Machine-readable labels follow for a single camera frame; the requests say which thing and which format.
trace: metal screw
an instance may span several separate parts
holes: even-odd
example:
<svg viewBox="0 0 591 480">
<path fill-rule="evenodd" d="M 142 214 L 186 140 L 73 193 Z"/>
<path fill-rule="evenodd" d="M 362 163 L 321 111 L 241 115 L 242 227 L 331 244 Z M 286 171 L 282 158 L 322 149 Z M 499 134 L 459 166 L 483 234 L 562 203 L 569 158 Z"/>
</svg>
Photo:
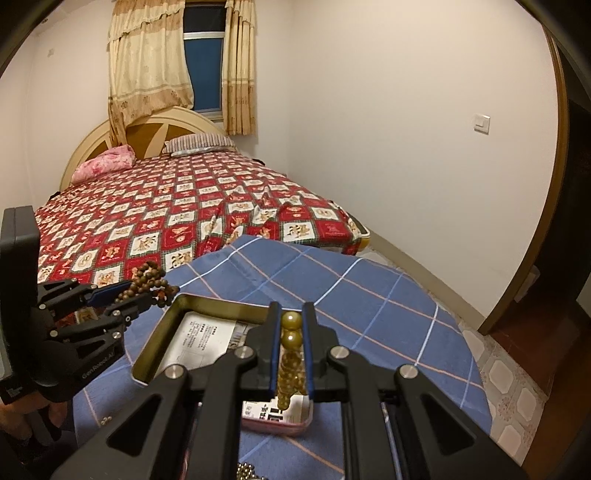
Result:
<svg viewBox="0 0 591 480">
<path fill-rule="evenodd" d="M 415 378 L 418 375 L 418 369 L 414 365 L 403 365 L 398 370 L 402 378 Z"/>
<path fill-rule="evenodd" d="M 164 370 L 164 375 L 166 375 L 166 377 L 170 380 L 176 380 L 177 378 L 182 377 L 183 373 L 184 368 L 177 364 L 170 365 L 169 367 L 166 367 L 166 370 Z"/>
<path fill-rule="evenodd" d="M 343 358 L 347 358 L 349 356 L 349 349 L 345 346 L 337 345 L 330 349 L 330 355 L 332 358 L 342 360 Z"/>
<path fill-rule="evenodd" d="M 234 355 L 238 358 L 244 360 L 245 358 L 250 358 L 255 354 L 255 351 L 250 348 L 248 345 L 240 346 L 236 350 L 234 350 Z"/>
</svg>

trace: blue plaid tablecloth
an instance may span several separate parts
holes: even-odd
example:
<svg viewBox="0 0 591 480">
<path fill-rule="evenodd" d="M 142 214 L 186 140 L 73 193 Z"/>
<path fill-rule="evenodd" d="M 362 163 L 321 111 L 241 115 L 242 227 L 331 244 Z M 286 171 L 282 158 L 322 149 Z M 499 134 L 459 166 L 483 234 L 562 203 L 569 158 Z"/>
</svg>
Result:
<svg viewBox="0 0 591 480">
<path fill-rule="evenodd" d="M 388 368 L 418 365 L 484 431 L 491 414 L 480 375 L 455 320 L 409 276 L 370 260 L 314 247 L 243 235 L 232 245 L 169 272 L 181 292 L 300 309 L 316 304 L 319 323 L 342 345 Z M 131 365 L 161 318 L 152 307 L 125 334 L 126 355 L 74 399 L 79 444 L 142 388 Z M 340 405 L 317 404 L 297 438 L 243 431 L 240 461 L 271 480 L 340 480 L 343 453 Z"/>
</svg>

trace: yellow bead string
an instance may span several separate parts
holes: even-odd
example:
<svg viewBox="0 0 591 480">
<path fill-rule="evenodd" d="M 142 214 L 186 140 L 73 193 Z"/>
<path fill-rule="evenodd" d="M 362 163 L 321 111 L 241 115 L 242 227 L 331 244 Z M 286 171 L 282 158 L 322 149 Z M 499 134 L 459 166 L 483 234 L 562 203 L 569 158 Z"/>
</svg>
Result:
<svg viewBox="0 0 591 480">
<path fill-rule="evenodd" d="M 302 318 L 298 312 L 281 316 L 281 360 L 277 375 L 277 407 L 287 410 L 291 396 L 307 395 L 301 331 Z"/>
</svg>

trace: pillow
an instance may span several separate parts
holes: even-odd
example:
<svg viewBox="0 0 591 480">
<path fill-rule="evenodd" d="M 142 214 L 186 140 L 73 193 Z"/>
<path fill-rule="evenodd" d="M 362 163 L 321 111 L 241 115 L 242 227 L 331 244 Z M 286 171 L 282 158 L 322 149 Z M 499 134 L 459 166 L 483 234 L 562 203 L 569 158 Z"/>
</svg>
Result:
<svg viewBox="0 0 591 480">
<path fill-rule="evenodd" d="M 134 166 L 135 152 L 129 145 L 110 148 L 92 160 L 78 166 L 72 175 L 72 185 L 94 180 L 105 173 L 126 170 Z"/>
<path fill-rule="evenodd" d="M 220 134 L 189 134 L 164 142 L 162 153 L 176 153 L 198 148 L 214 148 L 217 150 L 236 151 L 236 144 L 228 137 Z"/>
<path fill-rule="evenodd" d="M 185 155 L 196 155 L 198 153 L 209 153 L 209 152 L 223 152 L 223 151 L 234 151 L 232 147 L 202 147 L 202 148 L 190 148 L 189 150 L 179 150 L 171 153 L 171 157 L 184 157 Z"/>
</svg>

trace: wooden door frame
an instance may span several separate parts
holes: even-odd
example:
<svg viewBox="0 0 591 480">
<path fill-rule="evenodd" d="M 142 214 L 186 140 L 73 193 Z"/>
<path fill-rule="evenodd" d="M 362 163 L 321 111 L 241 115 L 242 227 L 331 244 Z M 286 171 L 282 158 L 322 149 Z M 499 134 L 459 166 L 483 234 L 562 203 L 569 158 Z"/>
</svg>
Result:
<svg viewBox="0 0 591 480">
<path fill-rule="evenodd" d="M 560 197 L 560 190 L 564 180 L 564 170 L 566 168 L 566 158 L 569 151 L 569 99 L 566 91 L 566 81 L 564 79 L 564 71 L 562 68 L 562 61 L 558 52 L 558 45 L 550 31 L 543 26 L 548 46 L 550 48 L 550 55 L 552 56 L 552 64 L 554 65 L 554 75 L 556 77 L 556 93 L 558 99 L 558 135 L 556 139 L 556 156 L 554 158 L 554 168 L 550 179 L 550 186 L 548 188 L 548 195 L 546 202 L 540 216 L 540 221 L 535 229 L 534 236 L 531 243 L 525 252 L 523 260 L 521 261 L 513 279 L 506 288 L 504 294 L 497 302 L 495 308 L 489 313 L 485 321 L 482 323 L 478 331 L 487 335 L 491 332 L 494 325 L 499 321 L 501 316 L 506 312 L 511 304 L 511 301 L 517 295 L 517 292 L 525 282 L 531 267 L 534 265 L 535 259 L 540 253 L 542 244 L 548 234 L 550 223 L 556 211 L 558 198 Z"/>
</svg>

